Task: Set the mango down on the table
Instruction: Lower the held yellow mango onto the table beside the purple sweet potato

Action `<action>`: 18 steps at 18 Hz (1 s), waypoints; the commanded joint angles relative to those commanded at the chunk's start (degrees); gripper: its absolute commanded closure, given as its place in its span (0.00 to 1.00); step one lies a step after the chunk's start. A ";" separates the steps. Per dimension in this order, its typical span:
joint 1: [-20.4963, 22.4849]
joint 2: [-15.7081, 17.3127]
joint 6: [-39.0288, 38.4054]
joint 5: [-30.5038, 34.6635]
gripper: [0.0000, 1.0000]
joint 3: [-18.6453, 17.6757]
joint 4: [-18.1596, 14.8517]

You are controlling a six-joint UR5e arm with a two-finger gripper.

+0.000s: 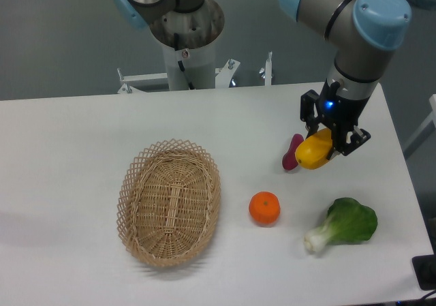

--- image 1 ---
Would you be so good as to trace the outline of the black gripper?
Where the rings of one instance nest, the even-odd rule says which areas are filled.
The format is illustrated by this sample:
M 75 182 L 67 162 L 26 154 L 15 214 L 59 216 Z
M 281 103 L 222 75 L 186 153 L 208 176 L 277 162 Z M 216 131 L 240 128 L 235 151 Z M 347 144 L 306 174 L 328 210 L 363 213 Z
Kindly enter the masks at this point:
M 368 131 L 357 127 L 369 99 L 346 99 L 337 95 L 339 87 L 339 83 L 325 82 L 320 95 L 309 90 L 300 98 L 300 120 L 305 123 L 307 136 L 318 131 L 320 118 L 316 111 L 321 116 L 321 123 L 331 130 L 332 147 L 327 160 L 336 155 L 347 156 L 371 139 Z

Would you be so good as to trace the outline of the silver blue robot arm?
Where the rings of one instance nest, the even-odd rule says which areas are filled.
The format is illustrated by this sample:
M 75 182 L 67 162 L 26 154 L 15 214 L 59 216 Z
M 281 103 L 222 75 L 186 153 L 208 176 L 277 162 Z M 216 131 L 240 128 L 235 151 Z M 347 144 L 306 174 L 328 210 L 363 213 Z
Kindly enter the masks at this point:
M 217 87 L 214 43 L 224 15 L 213 0 L 114 0 L 136 28 L 147 27 L 161 44 L 169 88 Z M 358 120 L 411 20 L 406 0 L 279 0 L 293 20 L 337 47 L 320 93 L 300 99 L 304 142 L 288 152 L 305 168 L 319 168 L 336 155 L 349 155 L 370 139 Z

